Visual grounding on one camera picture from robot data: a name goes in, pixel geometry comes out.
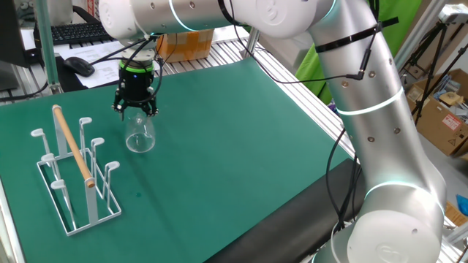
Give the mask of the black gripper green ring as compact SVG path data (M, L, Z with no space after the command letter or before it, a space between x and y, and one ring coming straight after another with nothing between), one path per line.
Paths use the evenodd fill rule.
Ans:
M146 115L158 115L156 97L153 97L154 64L150 61L132 61L124 68L126 59L119 62L119 81L111 108L124 120L127 105L146 105Z

